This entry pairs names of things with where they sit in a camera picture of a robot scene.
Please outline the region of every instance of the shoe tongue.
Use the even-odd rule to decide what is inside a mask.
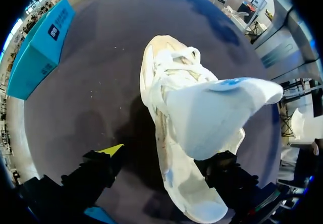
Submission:
[[[172,54],[169,50],[164,49],[160,50],[156,56],[156,61],[158,65],[171,64],[173,62]]]
[[[177,142],[196,160],[234,149],[230,138],[264,104],[278,102],[280,85],[253,78],[212,81],[167,93]]]

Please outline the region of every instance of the white sneaker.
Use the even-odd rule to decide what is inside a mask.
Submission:
[[[273,88],[271,93],[263,93],[264,86]],[[195,222],[219,221],[228,208],[193,159],[226,150],[235,154],[245,136],[242,126],[265,103],[280,100],[281,87],[250,78],[218,81],[200,64],[197,49],[156,36],[144,52],[140,93],[156,126],[159,167],[170,198]]]

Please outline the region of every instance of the blue box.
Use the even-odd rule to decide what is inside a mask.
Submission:
[[[61,0],[34,25],[15,58],[7,95],[26,100],[57,67],[74,15],[68,1]]]

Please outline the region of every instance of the dark gray carpet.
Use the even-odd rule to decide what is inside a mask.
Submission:
[[[120,224],[186,220],[163,190],[154,125],[139,95],[143,51],[158,34],[198,48],[202,64],[219,79],[265,78],[249,42],[207,0],[85,0],[76,8],[59,67],[25,102],[33,160],[40,174],[57,182],[86,152],[127,146],[128,163],[97,202]],[[261,109],[245,132],[239,162],[260,176],[261,186],[275,181],[276,106]]]

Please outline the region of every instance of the yellow marker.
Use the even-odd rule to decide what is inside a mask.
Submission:
[[[119,144],[97,152],[104,152],[106,154],[109,154],[112,157],[122,146],[124,146],[124,144]]]

